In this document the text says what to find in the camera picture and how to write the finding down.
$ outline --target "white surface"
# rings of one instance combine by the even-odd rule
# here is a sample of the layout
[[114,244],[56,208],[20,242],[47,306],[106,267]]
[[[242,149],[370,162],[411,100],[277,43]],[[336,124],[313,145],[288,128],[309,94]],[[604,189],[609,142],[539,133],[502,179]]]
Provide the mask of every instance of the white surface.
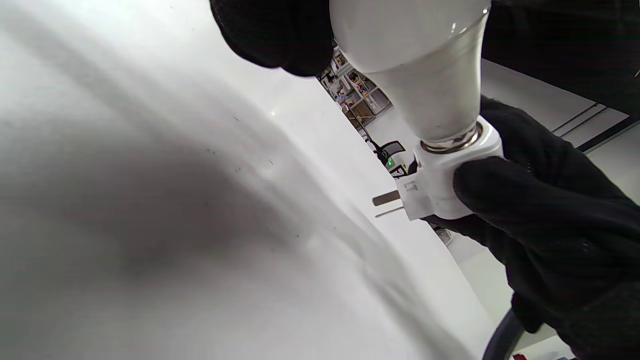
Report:
[[558,336],[552,336],[515,353],[523,354],[527,360],[558,360],[563,356],[567,359],[574,358],[569,346],[560,340]]
[[[595,109],[603,108],[604,105],[598,105]],[[573,144],[574,147],[578,147],[627,117],[627,114],[612,108],[606,108],[597,114],[588,111],[567,126],[558,129],[556,134]]]
[[640,204],[640,126],[590,152],[587,156],[636,204]]
[[456,260],[457,264],[470,259],[474,255],[486,250],[486,247],[480,245],[477,241],[467,236],[453,233],[451,242],[447,245],[451,256]]
[[485,311],[427,224],[373,219],[394,182],[351,124],[208,7],[0,4],[1,357],[479,358]]
[[504,265],[488,249],[458,264],[475,291],[480,303],[489,313],[494,327],[511,308],[513,290],[507,283]]

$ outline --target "shelving unit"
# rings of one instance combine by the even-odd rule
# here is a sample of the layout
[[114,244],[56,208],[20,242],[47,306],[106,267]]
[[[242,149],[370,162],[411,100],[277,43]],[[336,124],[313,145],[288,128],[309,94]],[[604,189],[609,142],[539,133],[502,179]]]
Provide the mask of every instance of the shelving unit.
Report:
[[392,106],[382,90],[354,69],[337,46],[331,65],[317,78],[357,129]]

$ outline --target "metal prong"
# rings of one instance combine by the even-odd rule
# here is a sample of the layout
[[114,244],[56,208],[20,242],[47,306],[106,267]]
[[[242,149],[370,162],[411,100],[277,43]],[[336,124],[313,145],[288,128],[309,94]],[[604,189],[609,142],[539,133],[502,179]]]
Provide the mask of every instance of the metal prong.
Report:
[[390,193],[384,193],[373,198],[373,206],[388,204],[389,202],[396,200],[400,200],[400,193],[397,190],[394,190]]
[[395,213],[396,211],[398,211],[398,210],[402,210],[402,209],[404,209],[404,206],[401,206],[401,207],[399,207],[399,208],[395,208],[395,209],[393,209],[393,210],[385,211],[385,212],[384,212],[384,213],[382,213],[382,214],[377,214],[377,215],[376,215],[376,218],[383,217],[383,216],[385,216],[385,215],[389,215],[389,214],[391,214],[391,213]]

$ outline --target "black glove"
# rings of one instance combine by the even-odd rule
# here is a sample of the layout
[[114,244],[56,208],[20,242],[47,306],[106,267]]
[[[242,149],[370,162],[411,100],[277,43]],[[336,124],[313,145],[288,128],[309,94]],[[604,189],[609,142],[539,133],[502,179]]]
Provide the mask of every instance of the black glove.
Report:
[[329,0],[209,0],[225,41],[262,67],[314,76],[329,66]]
[[483,98],[481,115],[507,160],[455,171],[454,190],[475,215],[423,220],[475,239],[506,266],[527,331],[546,322],[585,359],[640,350],[640,208],[524,111]]

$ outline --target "gloved hand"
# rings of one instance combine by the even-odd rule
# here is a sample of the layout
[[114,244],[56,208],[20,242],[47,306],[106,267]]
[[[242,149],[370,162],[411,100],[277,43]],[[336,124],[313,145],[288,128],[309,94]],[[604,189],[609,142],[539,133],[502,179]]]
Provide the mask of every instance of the gloved hand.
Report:
[[548,323],[580,359],[637,356],[640,208],[524,111],[483,98],[481,115],[507,160],[455,171],[454,190],[475,215],[423,220],[475,239],[506,266],[527,331]]
[[329,0],[209,0],[225,41],[262,67],[314,76],[329,66]]

